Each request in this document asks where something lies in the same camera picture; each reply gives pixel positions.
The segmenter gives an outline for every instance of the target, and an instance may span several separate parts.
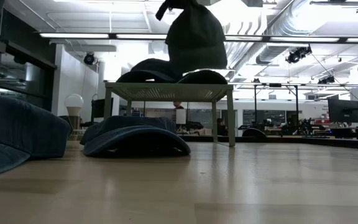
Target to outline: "wooden floor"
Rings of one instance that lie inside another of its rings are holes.
[[[358,150],[190,143],[189,157],[63,159],[0,175],[0,224],[358,224]]]

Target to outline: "table leg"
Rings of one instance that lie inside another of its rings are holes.
[[[212,135],[214,142],[218,142],[218,121],[216,117],[216,101],[212,102]]]
[[[234,105],[233,105],[233,91],[227,91],[227,119],[228,124],[227,128],[229,130],[229,147],[234,147],[236,145],[236,135],[234,130],[236,128],[235,117],[234,117]]]
[[[132,116],[132,100],[127,101],[127,116]]]
[[[104,119],[111,117],[111,88],[106,88],[106,96],[104,97]]]

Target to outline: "ductwork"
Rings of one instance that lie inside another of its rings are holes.
[[[310,35],[324,25],[328,20],[328,16],[325,15],[325,12],[317,14],[314,10],[311,10],[310,1],[294,0],[291,6],[285,10],[271,28],[266,30],[266,35]],[[243,65],[256,55],[257,64],[267,65],[287,49],[288,47],[268,46],[267,44],[256,43],[236,65],[235,69],[241,69]]]

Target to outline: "shelf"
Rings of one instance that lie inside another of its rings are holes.
[[[125,100],[213,102],[233,91],[232,85],[178,83],[109,83],[106,88]]]

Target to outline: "small table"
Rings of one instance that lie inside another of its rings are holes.
[[[178,83],[113,83],[106,82],[104,98],[104,118],[111,116],[111,93],[127,100],[127,114],[131,114],[133,101],[181,101],[212,103],[214,142],[218,141],[216,102],[227,97],[227,126],[229,128],[229,147],[236,145],[235,117],[233,106],[233,86],[217,84],[178,84]]]

